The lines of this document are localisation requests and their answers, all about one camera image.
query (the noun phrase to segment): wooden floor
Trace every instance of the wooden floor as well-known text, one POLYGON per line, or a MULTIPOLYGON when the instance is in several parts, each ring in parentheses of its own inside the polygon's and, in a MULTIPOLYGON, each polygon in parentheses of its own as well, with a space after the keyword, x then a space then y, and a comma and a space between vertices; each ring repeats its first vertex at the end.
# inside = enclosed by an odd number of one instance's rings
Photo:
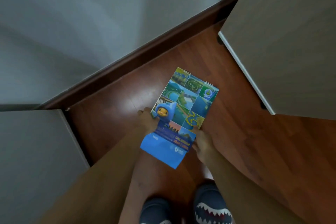
MULTIPOLYGON (((84 151, 99 160, 130 129, 137 110, 154 105, 179 66, 220 89, 202 125, 218 150, 306 222, 336 223, 336 122, 262 110, 229 52, 217 43, 220 28, 220 23, 208 28, 72 106, 69 116, 84 151)), ((193 150, 176 170, 142 152, 120 223, 138 223, 152 195, 187 204, 203 180, 193 150)))

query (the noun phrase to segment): cartoon character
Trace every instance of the cartoon character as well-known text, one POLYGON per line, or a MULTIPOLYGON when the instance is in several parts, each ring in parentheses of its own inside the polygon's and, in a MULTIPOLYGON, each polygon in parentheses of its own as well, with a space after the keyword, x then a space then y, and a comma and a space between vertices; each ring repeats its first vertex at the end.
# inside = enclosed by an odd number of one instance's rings
POLYGON ((155 115, 159 116, 160 120, 169 126, 169 122, 174 117, 176 103, 161 103, 155 108, 155 115))

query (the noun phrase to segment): foot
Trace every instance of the foot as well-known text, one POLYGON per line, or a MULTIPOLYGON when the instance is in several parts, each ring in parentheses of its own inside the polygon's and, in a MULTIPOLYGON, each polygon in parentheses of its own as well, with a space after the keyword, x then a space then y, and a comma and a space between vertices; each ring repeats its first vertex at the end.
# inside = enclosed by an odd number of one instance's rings
POLYGON ((198 224, 232 223, 232 215, 215 184, 204 184, 196 190, 194 212, 198 224))
POLYGON ((142 207, 140 224, 171 224, 171 209, 163 198, 147 200, 142 207))

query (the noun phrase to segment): baseboard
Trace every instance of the baseboard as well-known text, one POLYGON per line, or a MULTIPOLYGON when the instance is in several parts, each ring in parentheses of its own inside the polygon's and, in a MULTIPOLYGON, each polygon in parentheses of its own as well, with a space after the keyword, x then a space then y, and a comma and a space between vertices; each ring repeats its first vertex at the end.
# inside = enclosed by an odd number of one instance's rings
POLYGON ((67 109, 183 41, 227 18, 238 0, 222 0, 107 66, 38 109, 67 109))
POLYGON ((219 37, 222 39, 223 43, 225 44, 225 46, 227 47, 227 49, 229 50, 229 52, 231 53, 232 57, 234 58, 234 60, 237 62, 238 66, 240 67, 240 69, 243 71, 243 73, 245 74, 246 78, 248 79, 248 81, 250 82, 250 84, 252 85, 252 87, 254 88, 254 90, 256 91, 256 93, 258 94, 259 98, 261 99, 261 101, 264 103, 264 105, 266 106, 267 110, 270 112, 271 115, 275 115, 275 112, 273 111, 272 107, 270 106, 270 104, 267 102, 267 100, 265 99, 264 95, 262 94, 262 92, 259 90, 258 86, 255 84, 255 82, 253 81, 252 77, 250 76, 250 74, 248 73, 248 71, 246 70, 245 66, 240 62, 240 59, 238 58, 238 56, 236 55, 235 51, 232 49, 231 45, 229 44, 229 42, 227 41, 227 39, 225 38, 225 36, 223 35, 223 33, 221 31, 219 31, 218 33, 219 37))

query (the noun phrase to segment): wooden skirting board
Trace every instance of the wooden skirting board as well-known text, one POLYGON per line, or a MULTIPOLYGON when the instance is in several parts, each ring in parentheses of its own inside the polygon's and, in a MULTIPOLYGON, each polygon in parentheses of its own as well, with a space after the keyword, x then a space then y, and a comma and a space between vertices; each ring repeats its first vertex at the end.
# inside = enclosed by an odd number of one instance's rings
POLYGON ((38 107, 67 109, 134 69, 227 18, 238 0, 222 0, 38 107))

